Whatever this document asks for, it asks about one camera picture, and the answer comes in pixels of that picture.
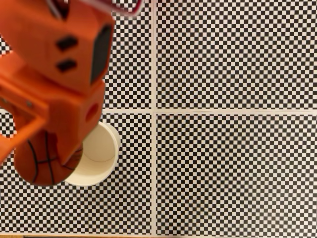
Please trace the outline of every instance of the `mounting hole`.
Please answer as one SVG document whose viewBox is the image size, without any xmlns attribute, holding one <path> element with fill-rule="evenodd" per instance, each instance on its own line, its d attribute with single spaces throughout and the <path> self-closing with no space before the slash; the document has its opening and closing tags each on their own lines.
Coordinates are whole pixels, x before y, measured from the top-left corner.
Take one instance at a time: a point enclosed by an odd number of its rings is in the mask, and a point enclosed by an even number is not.
<svg viewBox="0 0 317 238">
<path fill-rule="evenodd" d="M 98 112 L 98 104 L 93 104 L 86 115 L 86 122 L 89 122 Z"/>
</svg>

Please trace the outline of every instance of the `white paper cup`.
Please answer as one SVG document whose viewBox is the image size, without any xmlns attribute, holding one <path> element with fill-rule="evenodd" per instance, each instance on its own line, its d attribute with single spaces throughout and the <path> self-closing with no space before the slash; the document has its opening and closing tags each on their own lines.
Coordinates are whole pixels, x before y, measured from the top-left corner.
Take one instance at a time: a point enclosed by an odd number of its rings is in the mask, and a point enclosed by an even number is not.
<svg viewBox="0 0 317 238">
<path fill-rule="evenodd" d="M 121 146 L 119 132 L 99 122 L 83 142 L 83 156 L 75 171 L 65 180 L 76 186 L 93 186 L 114 170 Z"/>
</svg>

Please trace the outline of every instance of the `checkerboard pattern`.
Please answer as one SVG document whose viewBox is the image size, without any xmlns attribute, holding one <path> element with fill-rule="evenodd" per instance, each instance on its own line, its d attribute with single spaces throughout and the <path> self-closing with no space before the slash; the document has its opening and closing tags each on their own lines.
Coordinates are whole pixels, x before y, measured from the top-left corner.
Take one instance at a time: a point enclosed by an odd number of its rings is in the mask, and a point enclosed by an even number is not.
<svg viewBox="0 0 317 238">
<path fill-rule="evenodd" d="M 316 1 L 157 1 L 157 107 L 317 109 Z"/>
<path fill-rule="evenodd" d="M 4 137 L 13 137 L 16 134 L 13 116 L 10 113 L 0 114 L 0 134 Z"/>
<path fill-rule="evenodd" d="M 4 39 L 0 35 L 0 55 L 5 55 L 10 52 L 10 46 L 4 41 Z"/>
<path fill-rule="evenodd" d="M 316 237 L 316 10 L 315 0 L 145 0 L 134 19 L 114 13 L 101 121 L 120 133 L 117 167 L 89 188 L 41 188 L 11 154 L 0 233 Z M 13 136 L 12 116 L 0 109 L 0 119 Z"/>
<path fill-rule="evenodd" d="M 131 8 L 136 0 L 125 0 L 121 7 Z M 108 74 L 105 76 L 105 109 L 151 108 L 151 0 L 135 19 L 115 16 Z"/>
<path fill-rule="evenodd" d="M 158 116 L 158 234 L 315 237 L 317 117 Z"/>
<path fill-rule="evenodd" d="M 2 114 L 2 130 L 6 120 Z M 102 121 L 116 127 L 122 145 L 117 167 L 96 186 L 31 186 L 14 170 L 13 155 L 8 158 L 0 173 L 0 232 L 150 233 L 151 115 L 107 114 Z"/>
</svg>

